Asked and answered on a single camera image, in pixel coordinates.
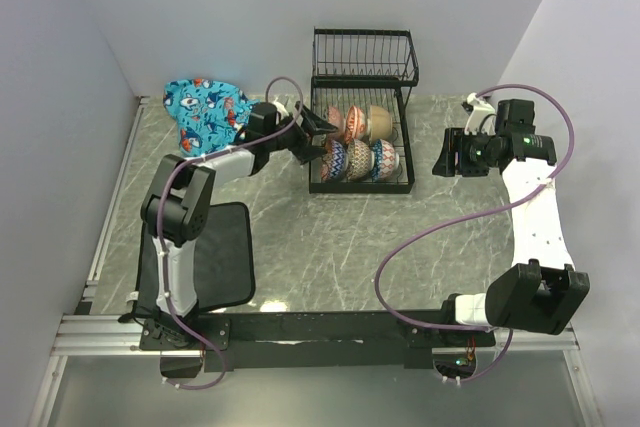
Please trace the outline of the black leaf pattern bowl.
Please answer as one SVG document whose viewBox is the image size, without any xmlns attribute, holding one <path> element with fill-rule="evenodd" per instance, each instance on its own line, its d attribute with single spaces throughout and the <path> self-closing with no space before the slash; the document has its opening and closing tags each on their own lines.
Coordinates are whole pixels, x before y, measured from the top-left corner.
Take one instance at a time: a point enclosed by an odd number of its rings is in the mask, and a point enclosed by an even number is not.
<svg viewBox="0 0 640 427">
<path fill-rule="evenodd" d="M 335 106 L 328 107 L 328 122 L 335 128 L 330 132 L 327 137 L 339 142 L 344 141 L 344 135 L 346 130 L 345 117 L 340 109 Z"/>
</svg>

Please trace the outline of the red geometric pattern bowl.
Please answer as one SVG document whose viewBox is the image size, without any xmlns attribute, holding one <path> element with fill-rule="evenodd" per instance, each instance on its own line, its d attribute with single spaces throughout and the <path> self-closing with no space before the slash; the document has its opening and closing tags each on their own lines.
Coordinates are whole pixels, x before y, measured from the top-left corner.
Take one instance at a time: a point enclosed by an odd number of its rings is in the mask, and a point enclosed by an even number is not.
<svg viewBox="0 0 640 427">
<path fill-rule="evenodd" d="M 348 166 L 348 155 L 345 147 L 336 140 L 329 140 L 326 153 L 321 158 L 321 179 L 323 182 L 338 181 L 343 178 Z"/>
</svg>

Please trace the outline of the orange floral bowl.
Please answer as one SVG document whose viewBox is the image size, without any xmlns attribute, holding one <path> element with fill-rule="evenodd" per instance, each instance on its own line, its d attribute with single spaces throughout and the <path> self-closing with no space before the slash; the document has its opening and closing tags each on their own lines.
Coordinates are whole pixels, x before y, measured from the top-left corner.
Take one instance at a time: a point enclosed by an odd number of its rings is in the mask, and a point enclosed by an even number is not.
<svg viewBox="0 0 640 427">
<path fill-rule="evenodd" d="M 345 141 L 362 140 L 368 136 L 368 118 L 364 111 L 356 105 L 352 105 L 345 118 Z"/>
</svg>

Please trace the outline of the brown mosaic pattern bowl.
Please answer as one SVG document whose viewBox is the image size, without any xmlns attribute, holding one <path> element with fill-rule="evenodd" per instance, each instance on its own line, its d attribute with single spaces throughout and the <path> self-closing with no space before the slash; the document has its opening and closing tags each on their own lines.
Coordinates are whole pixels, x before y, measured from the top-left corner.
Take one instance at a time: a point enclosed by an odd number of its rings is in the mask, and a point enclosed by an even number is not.
<svg viewBox="0 0 640 427">
<path fill-rule="evenodd" d="M 349 181 L 359 181 L 370 174 L 374 166 L 374 154 L 366 143 L 352 140 L 347 147 L 347 155 L 346 178 Z"/>
</svg>

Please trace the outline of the blue triangle pattern bowl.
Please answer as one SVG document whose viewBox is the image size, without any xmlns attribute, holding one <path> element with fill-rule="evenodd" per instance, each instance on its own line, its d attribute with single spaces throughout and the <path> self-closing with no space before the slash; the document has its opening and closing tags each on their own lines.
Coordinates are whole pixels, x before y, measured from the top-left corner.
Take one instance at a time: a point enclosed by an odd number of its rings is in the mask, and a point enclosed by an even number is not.
<svg viewBox="0 0 640 427">
<path fill-rule="evenodd" d="M 378 139 L 372 147 L 374 167 L 371 171 L 373 181 L 388 179 L 399 167 L 400 157 L 394 146 L 387 140 Z"/>
</svg>

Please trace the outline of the white beige bowl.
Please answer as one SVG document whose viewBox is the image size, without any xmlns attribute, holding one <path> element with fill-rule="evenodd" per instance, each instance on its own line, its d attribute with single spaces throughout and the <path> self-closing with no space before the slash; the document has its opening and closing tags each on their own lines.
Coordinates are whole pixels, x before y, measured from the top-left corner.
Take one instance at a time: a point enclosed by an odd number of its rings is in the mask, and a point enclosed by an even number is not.
<svg viewBox="0 0 640 427">
<path fill-rule="evenodd" d="M 371 143 L 390 139 L 393 132 L 393 119 L 388 110 L 378 105 L 370 105 L 367 120 L 368 137 Z"/>
</svg>

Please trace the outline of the black wire dish rack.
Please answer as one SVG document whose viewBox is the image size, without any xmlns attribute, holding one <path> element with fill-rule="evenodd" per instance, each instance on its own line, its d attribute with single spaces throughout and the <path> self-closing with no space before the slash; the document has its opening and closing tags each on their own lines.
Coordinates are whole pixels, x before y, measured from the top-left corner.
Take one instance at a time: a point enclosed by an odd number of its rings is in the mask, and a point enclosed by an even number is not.
<svg viewBox="0 0 640 427">
<path fill-rule="evenodd" d="M 310 108 L 334 132 L 309 168 L 313 194 L 408 194 L 415 182 L 406 115 L 419 81 L 408 30 L 315 28 Z"/>
</svg>

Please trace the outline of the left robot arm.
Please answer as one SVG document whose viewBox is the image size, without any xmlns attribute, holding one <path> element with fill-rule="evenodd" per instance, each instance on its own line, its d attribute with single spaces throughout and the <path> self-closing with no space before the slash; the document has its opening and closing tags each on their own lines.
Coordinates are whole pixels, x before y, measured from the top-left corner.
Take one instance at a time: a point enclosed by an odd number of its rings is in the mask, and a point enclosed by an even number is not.
<svg viewBox="0 0 640 427">
<path fill-rule="evenodd" d="M 200 334 L 197 321 L 195 249 L 213 190 L 257 174 L 273 152 L 288 150 L 302 164 L 320 158 L 324 149 L 313 139 L 337 131 L 301 102 L 292 113 L 276 102 L 259 102 L 230 144 L 210 154 L 167 155 L 161 160 L 141 206 L 141 218 L 154 245 L 159 281 L 151 318 L 173 346 L 211 344 Z"/>
</svg>

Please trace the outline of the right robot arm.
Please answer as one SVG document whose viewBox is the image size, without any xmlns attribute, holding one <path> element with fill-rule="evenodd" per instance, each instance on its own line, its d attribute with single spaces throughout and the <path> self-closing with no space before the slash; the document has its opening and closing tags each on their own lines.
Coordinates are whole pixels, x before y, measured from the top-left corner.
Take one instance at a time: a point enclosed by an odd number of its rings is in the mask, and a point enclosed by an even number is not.
<svg viewBox="0 0 640 427">
<path fill-rule="evenodd" d="M 562 232 L 555 181 L 555 143 L 539 135 L 530 100 L 491 106 L 475 94 L 463 103 L 469 118 L 448 128 L 432 172 L 441 177 L 482 177 L 499 170 L 512 204 L 511 267 L 486 292 L 457 295 L 454 311 L 438 321 L 440 338 L 460 345 L 474 327 L 505 327 L 557 335 L 590 290 L 578 272 Z"/>
</svg>

